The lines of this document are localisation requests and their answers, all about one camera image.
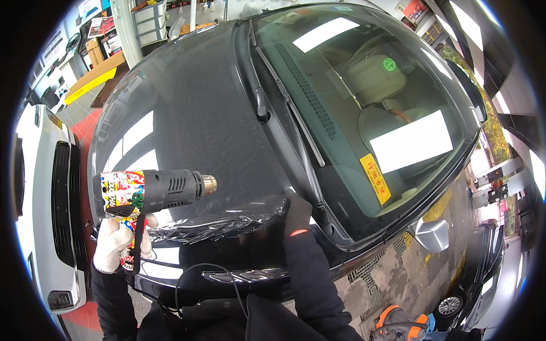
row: black glove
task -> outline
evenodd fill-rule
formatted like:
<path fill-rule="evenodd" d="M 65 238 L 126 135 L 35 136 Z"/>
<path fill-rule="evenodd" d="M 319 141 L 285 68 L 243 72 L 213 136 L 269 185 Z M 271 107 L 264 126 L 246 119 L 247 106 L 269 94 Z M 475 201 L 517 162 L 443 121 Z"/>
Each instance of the black glove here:
<path fill-rule="evenodd" d="M 290 188 L 286 189 L 286 198 L 290 202 L 290 208 L 286 216 L 284 237 L 288 238 L 294 231 L 309 229 L 313 206 Z"/>

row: clear plastic film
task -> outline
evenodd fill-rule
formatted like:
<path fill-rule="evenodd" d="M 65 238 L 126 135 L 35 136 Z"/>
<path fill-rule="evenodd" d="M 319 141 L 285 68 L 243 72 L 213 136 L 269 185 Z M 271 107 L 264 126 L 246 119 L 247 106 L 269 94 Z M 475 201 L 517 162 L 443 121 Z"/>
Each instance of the clear plastic film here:
<path fill-rule="evenodd" d="M 237 237 L 279 221 L 288 210 L 284 195 L 270 195 L 212 216 L 180 219 L 148 228 L 152 242 L 193 244 L 206 239 Z"/>

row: hand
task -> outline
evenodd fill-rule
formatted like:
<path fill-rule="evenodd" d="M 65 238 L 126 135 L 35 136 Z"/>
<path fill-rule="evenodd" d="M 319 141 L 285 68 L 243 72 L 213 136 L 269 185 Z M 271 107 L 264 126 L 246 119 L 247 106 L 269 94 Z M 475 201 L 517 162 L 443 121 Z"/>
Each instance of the hand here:
<path fill-rule="evenodd" d="M 286 198 L 290 202 L 290 208 L 286 216 L 284 237 L 288 238 L 294 231 L 309 229 L 313 206 L 290 188 L 286 189 Z"/>
<path fill-rule="evenodd" d="M 148 227 L 155 229 L 158 225 L 157 219 L 153 214 L 146 215 L 145 228 L 140 243 L 140 256 L 142 258 L 151 258 L 152 242 L 150 235 L 146 230 Z M 93 256 L 95 268 L 107 274 L 114 273 L 120 265 L 120 251 L 131 244 L 133 233 L 128 228 L 120 229 L 120 222 L 116 219 L 105 219 L 100 225 L 97 238 L 97 249 Z"/>

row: white cotton glove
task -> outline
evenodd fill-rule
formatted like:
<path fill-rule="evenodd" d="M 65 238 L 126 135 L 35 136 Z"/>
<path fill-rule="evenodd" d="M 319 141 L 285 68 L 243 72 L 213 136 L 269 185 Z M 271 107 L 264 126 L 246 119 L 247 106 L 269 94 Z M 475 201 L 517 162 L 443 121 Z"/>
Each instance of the white cotton glove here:
<path fill-rule="evenodd" d="M 148 227 L 155 229 L 158 226 L 157 219 L 153 214 L 147 214 Z M 95 268 L 102 273 L 112 274 L 120 265 L 120 252 L 127 248 L 133 240 L 133 233 L 130 229 L 120 229 L 120 222 L 116 219 L 105 219 L 99 230 L 97 238 L 97 249 L 93 256 Z M 152 242 L 150 235 L 144 226 L 144 234 L 140 243 L 140 256 L 151 258 Z"/>

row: black jacket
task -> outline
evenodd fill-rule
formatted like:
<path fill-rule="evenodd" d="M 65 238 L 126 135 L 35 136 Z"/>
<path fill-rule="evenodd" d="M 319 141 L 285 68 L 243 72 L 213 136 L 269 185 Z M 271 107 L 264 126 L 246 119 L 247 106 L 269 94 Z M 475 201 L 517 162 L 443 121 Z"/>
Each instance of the black jacket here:
<path fill-rule="evenodd" d="M 154 304 L 137 329 L 124 276 L 92 267 L 91 288 L 104 340 L 362 341 L 348 325 L 351 314 L 343 311 L 313 233 L 288 238 L 284 248 L 298 316 L 277 302 L 248 295 L 248 321 L 237 300 L 206 300 L 184 307 L 182 320 Z"/>

